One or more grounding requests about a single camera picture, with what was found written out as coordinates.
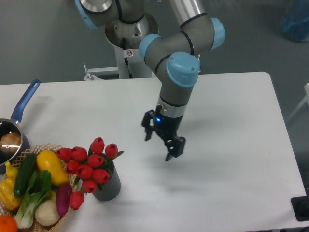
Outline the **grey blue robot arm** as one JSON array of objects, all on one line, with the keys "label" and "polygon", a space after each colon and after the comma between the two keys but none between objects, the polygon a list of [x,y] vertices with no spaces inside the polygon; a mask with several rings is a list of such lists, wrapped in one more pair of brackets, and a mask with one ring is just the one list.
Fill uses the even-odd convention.
[{"label": "grey blue robot arm", "polygon": [[105,27],[121,79],[154,75],[160,80],[157,106],[145,113],[141,125],[146,140],[156,133],[164,141],[167,160],[181,155],[186,140],[177,129],[198,78],[198,56],[224,42],[220,20],[208,17],[199,0],[172,0],[181,30],[163,38],[142,0],[77,0],[75,5],[89,27]]}]

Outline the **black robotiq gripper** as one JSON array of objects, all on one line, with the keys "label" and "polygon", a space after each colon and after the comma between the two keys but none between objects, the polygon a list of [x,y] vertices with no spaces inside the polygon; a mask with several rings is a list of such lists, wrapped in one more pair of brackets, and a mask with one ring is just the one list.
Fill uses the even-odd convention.
[{"label": "black robotiq gripper", "polygon": [[165,141],[168,150],[165,161],[177,158],[183,153],[186,139],[177,135],[177,130],[183,118],[186,105],[167,103],[162,97],[158,98],[155,110],[144,114],[141,126],[144,127],[145,141],[151,139],[153,131]]}]

